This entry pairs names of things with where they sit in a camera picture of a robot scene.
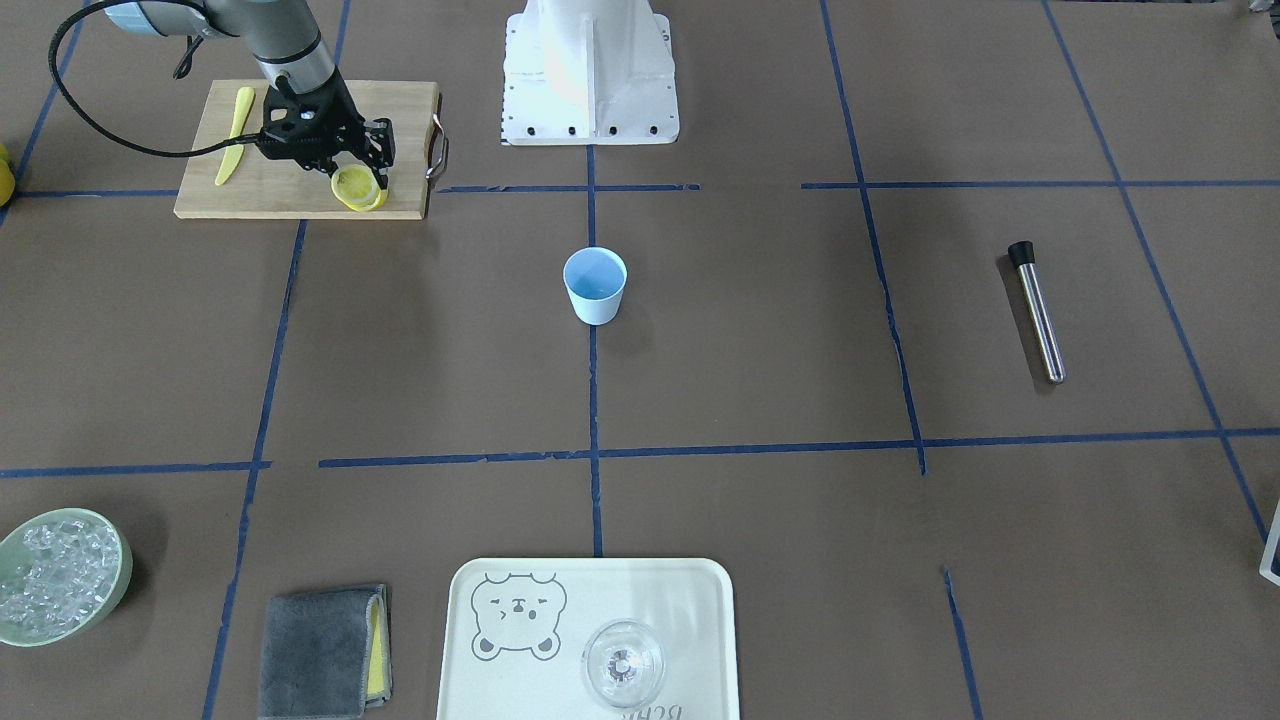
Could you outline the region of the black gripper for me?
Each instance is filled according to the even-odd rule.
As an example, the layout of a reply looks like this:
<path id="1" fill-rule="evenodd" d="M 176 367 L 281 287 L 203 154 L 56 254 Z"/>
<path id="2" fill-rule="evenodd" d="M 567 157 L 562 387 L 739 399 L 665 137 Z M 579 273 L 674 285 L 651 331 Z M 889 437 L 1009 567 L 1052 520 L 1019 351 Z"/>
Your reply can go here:
<path id="1" fill-rule="evenodd" d="M 390 118 L 367 120 L 365 128 L 342 78 L 308 92 L 278 78 L 264 101 L 259 151 L 271 160 L 328 173 L 338 183 L 361 181 L 366 161 L 380 190 L 389 190 L 396 141 Z"/>

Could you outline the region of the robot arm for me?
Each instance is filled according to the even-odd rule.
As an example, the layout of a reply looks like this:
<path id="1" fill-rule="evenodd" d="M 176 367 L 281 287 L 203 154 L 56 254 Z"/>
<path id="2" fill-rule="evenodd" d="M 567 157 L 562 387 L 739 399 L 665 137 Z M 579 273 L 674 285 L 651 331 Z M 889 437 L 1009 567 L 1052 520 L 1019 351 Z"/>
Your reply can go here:
<path id="1" fill-rule="evenodd" d="M 59 69 L 65 37 L 78 23 L 104 12 L 136 35 L 183 36 L 193 53 L 210 38 L 238 38 L 268 82 L 260 129 L 234 132 L 215 145 L 186 151 L 151 149 L 97 123 L 74 99 Z M 65 18 L 47 46 L 47 69 L 58 92 L 95 132 L 154 158 L 189 159 L 252 143 L 269 160 L 293 161 L 305 170 L 335 176 L 337 158 L 364 164 L 380 190 L 396 163 L 390 119 L 365 118 L 306 1 L 95 1 Z"/>

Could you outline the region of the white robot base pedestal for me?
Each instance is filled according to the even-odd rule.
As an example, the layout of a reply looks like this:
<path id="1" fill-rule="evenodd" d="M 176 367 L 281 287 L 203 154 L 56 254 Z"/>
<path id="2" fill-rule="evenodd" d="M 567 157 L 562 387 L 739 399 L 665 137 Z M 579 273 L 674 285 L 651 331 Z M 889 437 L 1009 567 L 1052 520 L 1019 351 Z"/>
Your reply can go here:
<path id="1" fill-rule="evenodd" d="M 500 142 L 640 146 L 678 140 L 669 19 L 648 1 L 529 1 L 504 29 Z"/>

